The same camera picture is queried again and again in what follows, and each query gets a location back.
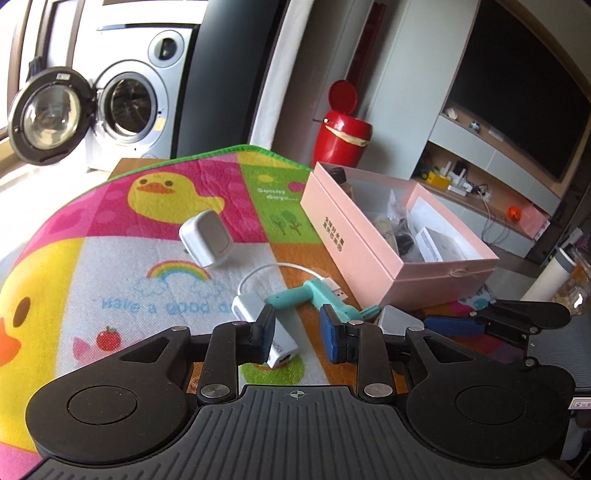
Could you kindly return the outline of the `grey square power adapter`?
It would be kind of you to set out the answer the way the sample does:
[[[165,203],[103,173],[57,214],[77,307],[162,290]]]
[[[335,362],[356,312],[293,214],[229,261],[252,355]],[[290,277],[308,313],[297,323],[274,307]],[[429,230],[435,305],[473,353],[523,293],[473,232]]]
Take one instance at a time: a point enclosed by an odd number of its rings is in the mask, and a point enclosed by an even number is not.
[[[384,306],[377,317],[376,325],[384,334],[394,336],[405,336],[409,328],[419,331],[424,329],[421,320],[391,305]]]

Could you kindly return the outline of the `white ethernet adapter with cable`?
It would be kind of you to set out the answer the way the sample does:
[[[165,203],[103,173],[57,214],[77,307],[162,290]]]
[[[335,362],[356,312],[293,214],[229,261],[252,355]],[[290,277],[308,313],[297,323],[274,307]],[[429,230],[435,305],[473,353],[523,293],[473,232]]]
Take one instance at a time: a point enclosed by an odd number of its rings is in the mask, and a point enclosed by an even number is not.
[[[312,279],[317,278],[319,280],[325,280],[331,287],[332,291],[339,295],[342,300],[348,298],[346,293],[342,291],[342,288],[339,287],[338,283],[335,282],[334,279],[329,277],[324,277],[318,272],[314,270],[308,269],[307,267],[288,263],[288,262],[279,262],[279,263],[269,263],[264,264],[255,269],[249,271],[249,273],[245,274],[245,276],[240,280],[238,283],[238,288],[236,288],[236,296],[235,299],[232,300],[231,304],[231,311],[235,314],[235,318],[239,321],[246,321],[246,322],[256,322],[256,319],[259,318],[259,314],[262,313],[263,309],[266,308],[265,299],[259,295],[256,291],[252,292],[243,292],[243,287],[247,280],[256,274],[259,271],[262,271],[266,268],[279,268],[279,267],[286,267],[286,268],[293,268],[297,270],[304,271],[312,276]],[[290,333],[287,332],[287,329],[283,327],[283,324],[280,323],[279,319],[276,319],[276,327],[274,328],[274,336],[273,336],[273,344],[270,347],[270,355],[269,358],[266,360],[267,366],[270,368],[276,368],[280,365],[283,365],[290,359],[294,359],[297,356],[298,347],[297,343],[294,341],[294,338],[291,337]]]

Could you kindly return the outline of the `teal plastic hook tool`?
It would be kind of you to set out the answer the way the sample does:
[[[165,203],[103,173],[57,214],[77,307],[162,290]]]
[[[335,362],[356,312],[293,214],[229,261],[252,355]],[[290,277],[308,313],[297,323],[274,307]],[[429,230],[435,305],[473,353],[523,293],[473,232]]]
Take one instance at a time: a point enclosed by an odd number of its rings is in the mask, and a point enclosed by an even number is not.
[[[304,303],[311,303],[315,309],[321,311],[322,307],[329,305],[342,323],[370,321],[376,318],[381,311],[378,305],[358,310],[354,306],[346,304],[338,294],[332,291],[327,281],[317,278],[305,281],[300,287],[270,295],[264,302],[276,310],[295,308]]]

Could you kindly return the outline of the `white round-cornered plug adapter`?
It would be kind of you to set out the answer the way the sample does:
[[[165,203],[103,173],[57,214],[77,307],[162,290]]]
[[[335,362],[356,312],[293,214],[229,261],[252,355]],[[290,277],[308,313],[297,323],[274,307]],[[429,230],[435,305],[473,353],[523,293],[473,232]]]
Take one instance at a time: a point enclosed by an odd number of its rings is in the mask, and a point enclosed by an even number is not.
[[[186,220],[179,228],[179,238],[192,261],[202,268],[224,263],[233,240],[214,210],[205,210]]]

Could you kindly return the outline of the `yellow oil bottle black cap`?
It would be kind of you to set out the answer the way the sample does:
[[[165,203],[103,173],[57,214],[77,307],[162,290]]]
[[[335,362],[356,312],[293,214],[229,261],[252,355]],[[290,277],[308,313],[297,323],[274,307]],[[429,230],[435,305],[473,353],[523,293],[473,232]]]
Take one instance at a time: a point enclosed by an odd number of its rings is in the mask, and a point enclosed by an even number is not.
[[[335,183],[341,187],[342,191],[344,191],[349,198],[353,199],[353,187],[349,184],[345,169],[339,166],[334,166],[329,168],[328,173]]]

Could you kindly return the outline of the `white cylindrical bottle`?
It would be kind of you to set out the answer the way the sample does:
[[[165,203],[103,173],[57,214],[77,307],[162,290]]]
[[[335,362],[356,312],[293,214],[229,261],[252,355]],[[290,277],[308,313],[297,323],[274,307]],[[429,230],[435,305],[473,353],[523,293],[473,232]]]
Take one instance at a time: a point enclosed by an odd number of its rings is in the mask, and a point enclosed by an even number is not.
[[[559,248],[521,300],[532,302],[550,301],[571,277],[575,267],[575,260],[564,249]]]

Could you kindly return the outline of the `pink cardboard box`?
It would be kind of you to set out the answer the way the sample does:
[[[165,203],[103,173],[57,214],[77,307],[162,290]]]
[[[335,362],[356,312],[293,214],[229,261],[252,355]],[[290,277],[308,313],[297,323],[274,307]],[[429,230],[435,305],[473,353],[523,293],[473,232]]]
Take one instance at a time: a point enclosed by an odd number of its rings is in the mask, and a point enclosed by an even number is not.
[[[318,163],[301,208],[362,307],[417,310],[475,294],[498,257],[415,181]]]

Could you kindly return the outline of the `orange small toy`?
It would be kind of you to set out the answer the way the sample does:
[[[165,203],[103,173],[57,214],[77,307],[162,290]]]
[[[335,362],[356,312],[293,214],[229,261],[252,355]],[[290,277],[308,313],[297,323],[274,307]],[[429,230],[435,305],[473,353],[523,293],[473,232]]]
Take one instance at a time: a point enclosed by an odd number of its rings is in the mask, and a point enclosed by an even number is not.
[[[512,223],[519,223],[522,218],[522,211],[516,206],[510,206],[506,211],[506,219]]]

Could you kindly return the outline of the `clear plastic bag with items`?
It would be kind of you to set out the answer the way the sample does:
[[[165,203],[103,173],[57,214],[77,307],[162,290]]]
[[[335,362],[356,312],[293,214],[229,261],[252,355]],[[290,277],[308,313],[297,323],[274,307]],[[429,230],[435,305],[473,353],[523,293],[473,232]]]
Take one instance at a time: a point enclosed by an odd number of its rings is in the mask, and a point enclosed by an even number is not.
[[[394,190],[390,191],[386,212],[370,212],[368,216],[370,223],[405,263],[424,261],[415,243],[415,234],[409,225],[407,210]]]

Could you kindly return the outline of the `colourful cartoon play mat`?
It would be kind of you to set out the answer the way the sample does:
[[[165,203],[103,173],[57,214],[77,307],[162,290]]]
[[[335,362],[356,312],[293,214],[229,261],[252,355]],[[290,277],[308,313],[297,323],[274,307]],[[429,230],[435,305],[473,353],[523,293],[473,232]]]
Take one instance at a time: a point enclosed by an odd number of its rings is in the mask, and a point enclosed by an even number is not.
[[[32,395],[54,378],[173,325],[207,333],[229,321],[245,274],[288,262],[353,292],[301,208],[307,168],[236,146],[161,162],[101,184],[52,215],[18,255],[1,288],[1,475],[40,460],[25,425]],[[214,210],[233,240],[221,265],[197,266],[179,228]],[[243,292],[301,286],[304,271],[266,268]],[[424,307],[443,314],[482,306],[479,290]]]

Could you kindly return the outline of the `black television screen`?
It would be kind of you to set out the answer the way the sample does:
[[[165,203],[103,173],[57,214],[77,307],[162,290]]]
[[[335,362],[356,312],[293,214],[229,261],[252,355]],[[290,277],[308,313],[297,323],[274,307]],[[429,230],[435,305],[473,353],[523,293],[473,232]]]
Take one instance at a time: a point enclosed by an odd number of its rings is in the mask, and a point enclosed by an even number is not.
[[[570,166],[590,117],[590,102],[567,69],[496,1],[480,4],[450,100],[557,180]]]

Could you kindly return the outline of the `silver washing machine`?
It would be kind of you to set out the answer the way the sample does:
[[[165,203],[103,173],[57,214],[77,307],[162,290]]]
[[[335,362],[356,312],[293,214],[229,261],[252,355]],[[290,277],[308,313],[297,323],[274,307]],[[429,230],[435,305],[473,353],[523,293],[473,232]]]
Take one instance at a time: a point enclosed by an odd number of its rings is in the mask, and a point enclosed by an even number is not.
[[[197,24],[99,27],[73,69],[93,90],[90,127],[72,156],[110,171],[122,158],[171,157],[175,116]]]

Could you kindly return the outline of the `washing machine round door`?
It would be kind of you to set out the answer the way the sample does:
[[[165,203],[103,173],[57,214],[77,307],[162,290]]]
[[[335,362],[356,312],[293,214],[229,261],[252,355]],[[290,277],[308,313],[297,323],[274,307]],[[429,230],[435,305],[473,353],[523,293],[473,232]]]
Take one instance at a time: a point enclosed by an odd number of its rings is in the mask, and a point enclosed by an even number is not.
[[[8,118],[13,152],[36,166],[71,154],[93,125],[97,109],[91,84],[68,67],[52,67],[27,80]]]

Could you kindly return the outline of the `grey tv wall cabinet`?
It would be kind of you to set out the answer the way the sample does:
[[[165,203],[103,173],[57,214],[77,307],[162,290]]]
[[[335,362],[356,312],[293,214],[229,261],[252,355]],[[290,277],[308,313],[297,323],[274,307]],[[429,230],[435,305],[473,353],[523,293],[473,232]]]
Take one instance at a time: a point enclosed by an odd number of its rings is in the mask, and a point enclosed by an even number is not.
[[[501,142],[484,127],[477,133],[469,128],[470,118],[462,111],[452,119],[442,113],[430,131],[422,159],[431,165],[460,175],[485,193],[428,189],[486,243],[524,258],[536,245],[540,234],[528,233],[508,220],[511,207],[549,219],[560,197],[542,179],[543,174],[507,142]]]

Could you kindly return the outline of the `red pedestal trash bin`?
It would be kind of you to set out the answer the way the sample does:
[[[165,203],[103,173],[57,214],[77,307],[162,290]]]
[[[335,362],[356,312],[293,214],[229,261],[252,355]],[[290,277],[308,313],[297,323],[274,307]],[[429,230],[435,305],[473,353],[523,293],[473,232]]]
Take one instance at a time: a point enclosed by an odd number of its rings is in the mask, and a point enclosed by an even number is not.
[[[329,88],[329,111],[315,139],[311,167],[327,163],[356,168],[370,144],[373,126],[353,117],[358,103],[356,87],[345,79],[335,81]]]

